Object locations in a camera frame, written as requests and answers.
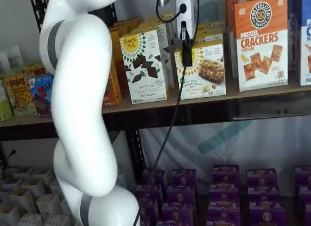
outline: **oat bar box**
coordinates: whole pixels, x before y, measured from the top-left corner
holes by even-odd
[[[181,50],[175,51],[179,87],[183,76]],[[195,44],[192,48],[192,67],[187,67],[181,100],[212,96],[223,96],[225,88],[225,66],[221,40]]]
[[[160,28],[146,28],[120,39],[133,104],[167,99],[167,73]]]
[[[234,5],[240,91],[287,85],[287,0]]]

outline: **cracker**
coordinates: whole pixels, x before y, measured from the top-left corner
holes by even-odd
[[[280,57],[282,55],[283,46],[274,45],[272,49],[271,59],[275,62],[280,61]]]
[[[246,78],[247,81],[250,80],[250,79],[256,78],[255,70],[254,70],[254,68],[253,68],[251,63],[247,64],[247,65],[244,65],[243,67],[244,67],[245,78]]]
[[[259,52],[251,56],[251,62],[253,69],[256,70],[262,68],[262,61]]]
[[[271,64],[272,59],[270,57],[264,56],[262,61],[262,67],[259,69],[259,71],[264,74],[268,74]]]

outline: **pretzelized logo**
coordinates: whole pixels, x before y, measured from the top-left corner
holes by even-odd
[[[271,7],[266,2],[258,2],[251,11],[251,22],[255,28],[264,28],[271,20]]]

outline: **orange cracker box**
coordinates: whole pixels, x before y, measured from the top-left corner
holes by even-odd
[[[240,91],[287,85],[287,0],[234,5]]]
[[[28,76],[30,74],[17,74],[4,79],[4,85],[14,114],[18,117],[37,115],[33,97],[31,95]]]
[[[104,108],[118,106],[122,101],[115,62],[112,60],[109,79],[104,95]]]

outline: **product label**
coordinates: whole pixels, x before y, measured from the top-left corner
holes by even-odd
[[[235,5],[240,91],[286,85],[287,0]]]

